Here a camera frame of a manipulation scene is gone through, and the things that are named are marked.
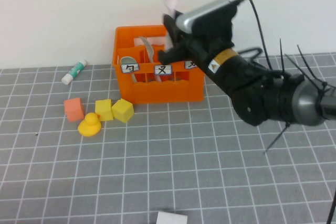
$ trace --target rubber duck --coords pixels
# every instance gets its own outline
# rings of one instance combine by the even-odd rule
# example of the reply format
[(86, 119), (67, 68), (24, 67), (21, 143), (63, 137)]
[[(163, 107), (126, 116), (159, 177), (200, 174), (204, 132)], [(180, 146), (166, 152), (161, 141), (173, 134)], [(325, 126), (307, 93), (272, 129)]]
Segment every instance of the rubber duck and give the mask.
[(88, 113), (78, 126), (78, 131), (83, 136), (94, 136), (100, 129), (101, 122), (99, 116), (95, 113)]

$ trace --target warning sticker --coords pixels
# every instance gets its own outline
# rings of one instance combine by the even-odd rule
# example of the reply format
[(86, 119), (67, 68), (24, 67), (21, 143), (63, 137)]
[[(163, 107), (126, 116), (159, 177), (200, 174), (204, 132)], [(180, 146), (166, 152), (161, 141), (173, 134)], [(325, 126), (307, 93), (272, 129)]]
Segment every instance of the warning sticker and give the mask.
[(208, 69), (211, 70), (212, 73), (216, 73), (219, 67), (227, 61), (229, 58), (238, 55), (232, 49), (226, 49), (220, 52), (208, 65)]
[(212, 73), (215, 73), (219, 69), (220, 65), (215, 60), (212, 60), (208, 67)]

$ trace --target glue stick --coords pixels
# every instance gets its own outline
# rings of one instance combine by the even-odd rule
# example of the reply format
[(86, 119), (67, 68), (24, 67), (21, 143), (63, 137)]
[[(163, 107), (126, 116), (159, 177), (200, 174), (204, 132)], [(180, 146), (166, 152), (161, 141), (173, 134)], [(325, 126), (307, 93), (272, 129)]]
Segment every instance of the glue stick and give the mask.
[(78, 73), (84, 69), (86, 66), (85, 60), (80, 60), (63, 78), (62, 82), (68, 85), (77, 75)]

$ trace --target white spoon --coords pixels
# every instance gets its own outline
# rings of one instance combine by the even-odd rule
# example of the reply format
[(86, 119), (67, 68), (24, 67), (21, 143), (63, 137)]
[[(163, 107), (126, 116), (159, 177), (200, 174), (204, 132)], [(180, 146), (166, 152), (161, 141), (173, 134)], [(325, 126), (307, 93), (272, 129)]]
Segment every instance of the white spoon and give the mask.
[[(148, 40), (146, 40), (145, 37), (142, 37), (140, 36), (139, 37), (142, 42), (144, 43), (145, 45), (145, 48), (146, 48), (146, 51), (147, 51), (147, 54), (148, 54), (148, 59), (149, 59), (149, 62), (150, 63), (154, 63), (154, 48), (152, 47), (152, 45), (148, 42)], [(161, 78), (160, 76), (157, 76), (156, 74), (154, 74), (154, 77), (155, 77), (155, 80), (158, 81), (158, 82), (161, 82)]]
[[(175, 9), (179, 0), (163, 0), (164, 5), (169, 10), (169, 15), (172, 18), (175, 18)], [(169, 34), (166, 34), (166, 43), (165, 43), (165, 50), (168, 50), (173, 47), (172, 39), (170, 38)]]
[[(137, 61), (130, 56), (124, 56), (120, 59), (120, 64), (137, 64)], [(138, 82), (134, 74), (132, 74), (132, 80)]]

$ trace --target green label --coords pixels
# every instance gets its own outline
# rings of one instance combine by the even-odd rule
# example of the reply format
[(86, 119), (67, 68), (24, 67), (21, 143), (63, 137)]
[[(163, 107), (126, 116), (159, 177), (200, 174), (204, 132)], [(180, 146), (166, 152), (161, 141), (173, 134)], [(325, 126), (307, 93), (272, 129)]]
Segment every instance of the green label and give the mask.
[(76, 77), (78, 73), (84, 69), (84, 65), (82, 63), (77, 63), (69, 72), (72, 77)]

